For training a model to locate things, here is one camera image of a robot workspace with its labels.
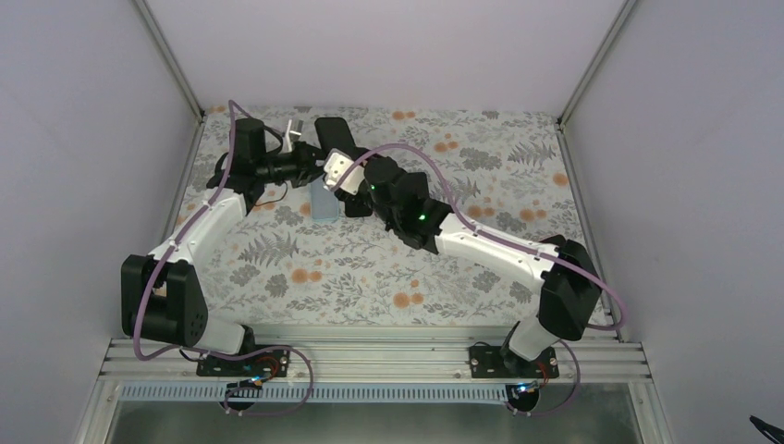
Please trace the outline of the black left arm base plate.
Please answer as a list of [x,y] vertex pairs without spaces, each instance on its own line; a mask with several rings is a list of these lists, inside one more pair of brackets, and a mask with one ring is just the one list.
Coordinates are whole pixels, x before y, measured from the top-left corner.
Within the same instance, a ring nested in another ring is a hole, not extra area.
[[196,375],[202,377],[283,377],[288,374],[291,349],[288,346],[256,346],[254,351],[242,351],[227,359],[216,353],[202,358]]

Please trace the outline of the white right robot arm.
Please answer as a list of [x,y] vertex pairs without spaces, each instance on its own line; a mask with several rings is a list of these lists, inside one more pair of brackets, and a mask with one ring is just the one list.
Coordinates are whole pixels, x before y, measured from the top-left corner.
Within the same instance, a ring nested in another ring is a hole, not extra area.
[[349,217],[374,214],[414,250],[470,260],[538,293],[537,311],[518,321],[502,345],[500,362],[511,376],[527,374],[557,341],[582,339],[601,294],[582,244],[562,235],[524,240],[483,227],[433,198],[424,173],[410,173],[389,157],[375,154],[354,166],[334,150],[324,171],[326,187],[346,202]]

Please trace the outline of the black phone case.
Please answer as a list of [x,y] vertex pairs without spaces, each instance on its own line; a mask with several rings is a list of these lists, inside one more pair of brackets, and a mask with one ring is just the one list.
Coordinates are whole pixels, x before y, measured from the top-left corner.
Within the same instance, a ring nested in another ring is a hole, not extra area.
[[371,216],[374,210],[365,202],[351,200],[344,202],[344,212],[348,218],[358,218]]

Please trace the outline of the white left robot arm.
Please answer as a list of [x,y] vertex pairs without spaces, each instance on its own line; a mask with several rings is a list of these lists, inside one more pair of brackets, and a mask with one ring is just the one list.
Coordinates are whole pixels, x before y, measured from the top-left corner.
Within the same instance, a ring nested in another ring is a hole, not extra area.
[[231,147],[215,164],[201,205],[167,240],[145,255],[130,255],[120,270],[121,324],[134,341],[138,359],[141,340],[220,355],[236,375],[252,370],[257,349],[251,328],[211,314],[198,272],[213,251],[257,204],[269,185],[300,188],[323,174],[325,151],[279,134],[260,119],[245,117],[230,129]]

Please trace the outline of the black phone without case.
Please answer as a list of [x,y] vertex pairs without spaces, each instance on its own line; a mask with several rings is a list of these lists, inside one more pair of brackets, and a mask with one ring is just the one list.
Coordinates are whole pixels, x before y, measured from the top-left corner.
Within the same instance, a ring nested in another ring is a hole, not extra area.
[[357,160],[368,152],[354,140],[348,122],[342,117],[318,117],[314,121],[321,149],[329,154],[339,151],[351,160]]

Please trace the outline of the light blue case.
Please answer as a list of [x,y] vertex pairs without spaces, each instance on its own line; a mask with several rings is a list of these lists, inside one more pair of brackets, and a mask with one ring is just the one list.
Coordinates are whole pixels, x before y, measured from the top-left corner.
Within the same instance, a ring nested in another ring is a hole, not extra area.
[[323,179],[310,184],[311,217],[320,223],[335,222],[339,218],[339,200],[327,187]]

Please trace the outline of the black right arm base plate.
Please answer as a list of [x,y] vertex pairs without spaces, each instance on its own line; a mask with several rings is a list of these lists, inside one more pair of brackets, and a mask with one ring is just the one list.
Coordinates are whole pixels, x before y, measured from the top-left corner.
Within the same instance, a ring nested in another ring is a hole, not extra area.
[[543,379],[559,376],[557,357],[553,347],[526,361],[500,346],[477,342],[468,348],[468,364],[473,378],[479,379]]

